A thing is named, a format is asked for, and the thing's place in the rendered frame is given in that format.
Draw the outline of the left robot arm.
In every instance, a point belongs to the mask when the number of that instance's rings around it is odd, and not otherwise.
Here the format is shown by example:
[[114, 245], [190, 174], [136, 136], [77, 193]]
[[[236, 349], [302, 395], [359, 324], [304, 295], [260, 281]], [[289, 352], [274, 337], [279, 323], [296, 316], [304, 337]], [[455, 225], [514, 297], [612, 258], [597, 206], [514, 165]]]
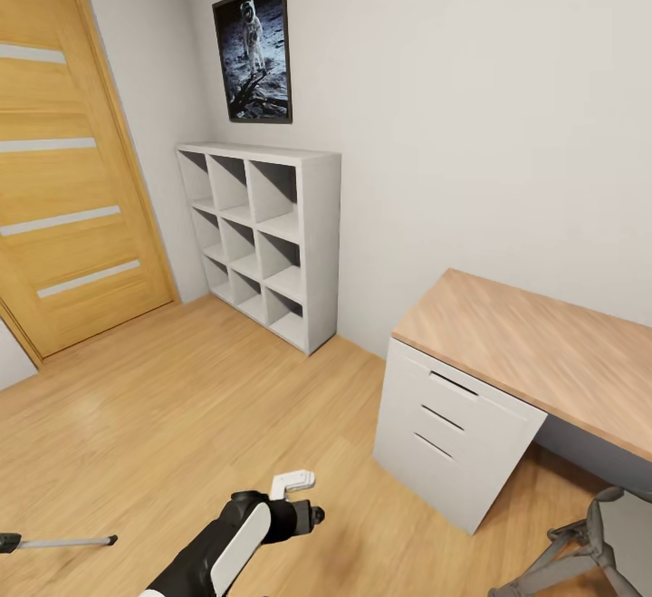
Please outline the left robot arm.
[[273, 479], [271, 500], [259, 491], [231, 495], [220, 516], [174, 557], [139, 597], [227, 597], [237, 575], [260, 545], [309, 534], [325, 519], [311, 500], [291, 502], [287, 493], [313, 488], [311, 470]]

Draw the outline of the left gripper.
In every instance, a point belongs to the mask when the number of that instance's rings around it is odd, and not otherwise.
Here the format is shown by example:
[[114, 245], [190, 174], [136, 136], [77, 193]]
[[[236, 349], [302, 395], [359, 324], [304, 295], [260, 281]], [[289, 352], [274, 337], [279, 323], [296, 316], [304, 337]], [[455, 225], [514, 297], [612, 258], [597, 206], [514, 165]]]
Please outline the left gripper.
[[309, 534], [316, 524], [320, 524], [325, 519], [325, 511], [319, 506], [311, 506], [311, 500], [299, 502], [276, 500], [276, 504], [282, 510], [283, 523], [279, 536], [274, 540], [275, 544], [287, 542], [293, 536]]

